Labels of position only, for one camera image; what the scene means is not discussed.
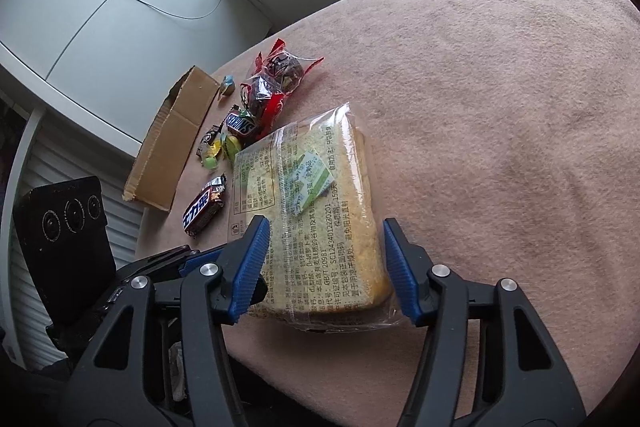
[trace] nutrition label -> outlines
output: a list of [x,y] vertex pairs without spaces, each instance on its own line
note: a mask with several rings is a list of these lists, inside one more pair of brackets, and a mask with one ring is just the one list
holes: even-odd
[[[270,291],[263,303],[268,307],[343,312],[367,304],[351,233],[351,211],[358,211],[351,205],[360,202],[340,188],[340,177],[348,185],[352,173],[347,167],[348,172],[339,172],[340,165],[348,164],[336,161],[334,133],[332,126],[318,126],[300,139],[297,127],[289,125],[276,131],[268,144],[236,156],[233,213],[238,216],[232,216],[229,240],[234,230],[238,237],[244,233],[254,214],[270,220],[270,251],[264,264]],[[296,195],[292,174],[309,151],[321,159],[332,182],[296,214],[290,205]]]
[[270,142],[238,155],[234,166],[234,214],[255,212],[275,204]]

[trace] candy wrapper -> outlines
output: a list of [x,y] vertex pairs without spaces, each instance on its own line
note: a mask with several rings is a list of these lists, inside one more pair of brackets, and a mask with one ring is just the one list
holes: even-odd
[[223,96],[229,96],[233,94],[235,90],[236,83],[234,82],[233,76],[231,76],[230,74],[226,74],[225,78],[222,80],[222,84],[220,84],[220,87],[218,88],[218,101],[220,101],[220,98],[222,98]]
[[224,174],[207,182],[196,198],[184,211],[182,227],[184,231],[196,237],[211,221],[211,218],[223,207],[222,194],[226,189]]
[[242,150],[240,140],[233,135],[225,134],[222,141],[222,150],[225,152],[225,156],[229,159],[231,166],[234,165],[236,154]]
[[236,155],[228,240],[255,214],[271,223],[269,292],[250,313],[305,330],[398,321],[373,197],[373,161],[349,104],[278,129]]
[[218,142],[220,141],[220,130],[222,130],[223,125],[224,122],[220,125],[214,125],[204,134],[204,136],[200,140],[198,148],[196,149],[196,155],[198,156],[198,158],[202,160],[205,157],[206,153],[209,152],[210,147],[217,148],[214,156],[218,154],[218,152],[220,151],[220,147],[216,144],[216,140]]
[[254,142],[258,133],[258,126],[247,111],[240,109],[237,105],[231,107],[225,119],[226,130],[232,136],[240,140],[241,144]]
[[254,66],[248,72],[247,81],[241,84],[244,112],[239,116],[245,120],[252,120],[255,124],[254,134],[244,138],[244,145],[271,132],[273,122],[282,111],[284,102],[300,85],[304,76],[323,60],[324,57],[296,57],[288,51],[282,39],[276,40],[266,58],[258,54]]

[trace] chocolate candy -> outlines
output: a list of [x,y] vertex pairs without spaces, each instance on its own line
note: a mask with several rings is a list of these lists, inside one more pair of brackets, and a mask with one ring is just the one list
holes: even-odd
[[214,214],[225,206],[222,200],[225,188],[224,174],[213,178],[204,186],[182,216],[182,227],[187,234],[196,237],[209,224]]
[[245,111],[240,111],[237,105],[232,107],[229,114],[226,115],[226,128],[229,134],[238,138],[243,145],[251,140],[258,131],[254,119]]
[[300,61],[288,51],[282,51],[267,57],[265,69],[280,86],[284,93],[290,93],[300,85],[305,70]]
[[249,89],[246,91],[246,95],[242,100],[247,112],[251,114],[256,120],[260,120],[264,114],[264,110],[271,100],[271,97],[280,93],[280,88],[276,85],[275,80],[269,78],[265,74],[256,74],[252,76],[247,82]]
[[214,125],[211,129],[209,129],[205,135],[200,140],[200,145],[198,145],[198,149],[196,150],[196,154],[198,158],[202,160],[203,153],[208,150],[210,146],[215,142],[216,137],[220,133],[220,129],[222,129],[222,125],[224,121],[220,125]]

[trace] cardboard box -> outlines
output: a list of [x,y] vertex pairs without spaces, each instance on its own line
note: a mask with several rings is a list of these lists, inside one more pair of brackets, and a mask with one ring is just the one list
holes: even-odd
[[169,91],[127,179],[122,199],[169,211],[193,142],[220,84],[194,66]]

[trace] bread slice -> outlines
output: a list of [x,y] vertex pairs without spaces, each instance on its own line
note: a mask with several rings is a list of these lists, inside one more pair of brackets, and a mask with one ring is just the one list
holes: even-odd
[[[290,179],[305,152],[317,155],[335,181],[294,215]],[[325,322],[388,298],[365,156],[365,136],[348,104],[287,125],[236,156],[229,240],[240,237],[255,214],[271,224],[262,267],[269,292],[254,314],[293,322],[316,315]]]

